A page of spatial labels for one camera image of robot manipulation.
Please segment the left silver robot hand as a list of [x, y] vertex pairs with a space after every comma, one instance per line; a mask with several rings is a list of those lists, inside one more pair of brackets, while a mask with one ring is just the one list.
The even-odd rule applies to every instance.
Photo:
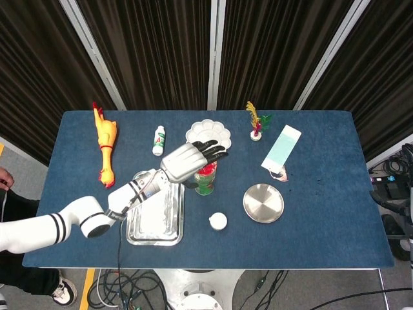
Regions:
[[217, 140], [185, 143], [166, 155], [160, 163], [170, 183], [185, 183], [205, 166], [228, 156], [226, 148]]

